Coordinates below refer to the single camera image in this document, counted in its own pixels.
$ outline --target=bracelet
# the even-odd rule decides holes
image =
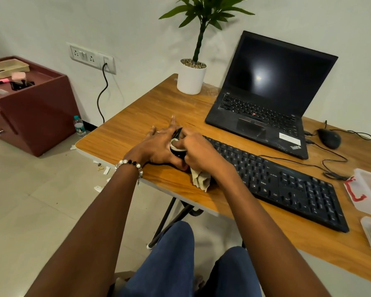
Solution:
[[[124,160],[120,160],[118,162],[118,164],[115,165],[115,169],[117,170],[119,166],[123,165],[123,164],[130,164],[130,165],[134,165],[138,171],[139,171],[139,178],[137,179],[137,184],[139,185],[140,181],[139,179],[143,177],[143,170],[142,170],[142,166],[140,164],[138,164],[137,162],[135,161],[132,161],[132,160],[128,160],[128,159],[124,159]]]

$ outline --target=tiled floor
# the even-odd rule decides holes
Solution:
[[[69,148],[74,135],[40,158],[0,141],[0,296],[23,296],[93,199],[104,186],[103,171]],[[148,256],[152,238],[171,197],[140,184],[136,187],[117,271],[136,270]],[[171,216],[181,210],[176,203]],[[185,218],[195,235],[195,269],[208,277],[214,261],[240,245],[235,223],[204,213]],[[333,296],[371,297],[371,282],[304,252]]]

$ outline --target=water bottle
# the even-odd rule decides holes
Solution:
[[[80,119],[79,116],[77,115],[74,116],[73,124],[74,124],[75,131],[77,132],[78,136],[84,137],[87,134],[85,132],[83,120]]]

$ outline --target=laptop keyboard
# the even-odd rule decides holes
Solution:
[[[255,104],[230,97],[228,94],[224,95],[220,108],[266,123],[274,128],[277,128],[280,132],[288,133],[296,137],[298,136],[296,118],[294,116],[281,114]]]
[[[243,183],[258,199],[330,229],[349,231],[331,183],[205,138],[234,165]]]

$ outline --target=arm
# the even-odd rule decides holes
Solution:
[[[266,296],[329,296],[326,288],[257,199],[235,168],[199,133],[182,131],[173,145],[186,149],[185,161],[207,171],[223,190]]]
[[[187,169],[169,149],[177,129],[172,117],[168,129],[156,133],[155,127],[146,139],[124,159],[144,165],[172,163]],[[124,164],[82,215],[73,230],[46,263],[26,297],[35,296],[106,296],[112,284],[125,222],[139,171]]]

